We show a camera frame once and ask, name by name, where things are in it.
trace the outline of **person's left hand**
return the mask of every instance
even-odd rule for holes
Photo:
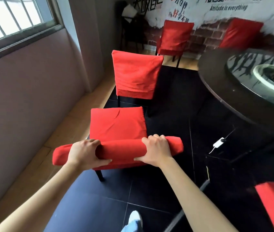
[[[76,142],[71,146],[66,164],[75,165],[84,171],[109,164],[112,160],[100,160],[95,155],[100,140],[90,139]]]

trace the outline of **window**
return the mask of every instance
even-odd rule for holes
[[[0,49],[55,26],[50,2],[0,0]]]

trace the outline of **white cloth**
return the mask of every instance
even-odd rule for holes
[[[137,14],[137,10],[131,5],[127,5],[123,12],[122,12],[122,16],[123,17],[131,17],[131,18],[134,18]],[[129,19],[129,18],[125,18],[129,23],[132,21],[132,19]]]

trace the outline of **forearm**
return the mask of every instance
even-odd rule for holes
[[[160,168],[175,192],[194,232],[237,231],[172,157],[166,158]]]
[[[0,232],[43,231],[80,173],[75,166],[64,165],[49,182],[0,224]]]

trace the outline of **white power adapter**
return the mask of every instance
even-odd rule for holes
[[[220,138],[215,144],[213,144],[213,149],[212,149],[212,151],[209,152],[209,154],[211,152],[213,152],[215,148],[220,147],[224,142],[226,142],[226,139],[225,138]]]

